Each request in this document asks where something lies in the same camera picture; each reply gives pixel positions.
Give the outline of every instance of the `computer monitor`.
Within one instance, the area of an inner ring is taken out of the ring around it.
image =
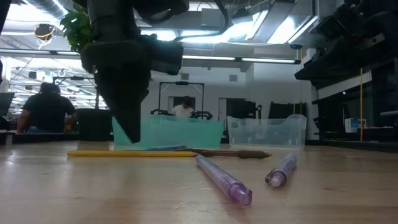
[[[0,116],[6,116],[15,93],[0,93]]]

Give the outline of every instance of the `clear plastic bin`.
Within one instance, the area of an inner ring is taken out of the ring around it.
[[[132,144],[115,118],[112,119],[115,150],[176,144],[188,147],[219,148],[224,125],[218,121],[148,115],[141,120],[141,142]]]
[[[301,149],[305,144],[307,119],[294,114],[287,119],[236,119],[228,117],[231,146],[287,147]]]

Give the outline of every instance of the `yellow pencil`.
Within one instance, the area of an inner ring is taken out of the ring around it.
[[[195,157],[194,152],[147,152],[147,151],[68,151],[68,156],[89,157]]]

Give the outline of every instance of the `person sitting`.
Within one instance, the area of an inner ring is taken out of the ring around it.
[[[172,110],[172,114],[179,118],[190,118],[193,112],[192,101],[189,96],[184,96],[183,103],[175,106]]]
[[[61,133],[65,127],[65,114],[71,115],[68,122],[76,121],[75,107],[60,93],[57,85],[42,83],[40,92],[31,96],[23,106],[17,133]]]

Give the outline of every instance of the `black shirt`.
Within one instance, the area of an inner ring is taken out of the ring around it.
[[[30,112],[29,126],[43,131],[62,132],[65,114],[72,115],[75,107],[57,93],[39,93],[31,96],[22,108]]]

